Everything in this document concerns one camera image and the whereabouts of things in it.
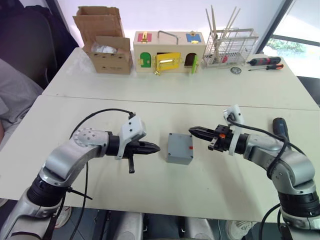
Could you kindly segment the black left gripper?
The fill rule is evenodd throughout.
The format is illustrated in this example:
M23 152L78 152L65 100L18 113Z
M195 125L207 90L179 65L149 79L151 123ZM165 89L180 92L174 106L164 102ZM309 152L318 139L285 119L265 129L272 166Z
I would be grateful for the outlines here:
M152 142L135 140L129 142L124 150L124 159L128 159L128 172L135 173L134 155L150 155L160 151L160 147Z

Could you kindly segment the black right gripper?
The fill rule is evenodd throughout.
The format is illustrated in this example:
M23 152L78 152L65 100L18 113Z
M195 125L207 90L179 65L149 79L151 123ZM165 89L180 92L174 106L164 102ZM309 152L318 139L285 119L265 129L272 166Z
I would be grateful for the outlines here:
M190 127L188 131L192 136L210 142L208 149L211 151L224 152L230 148L232 130L229 126L219 124L215 130L194 126Z

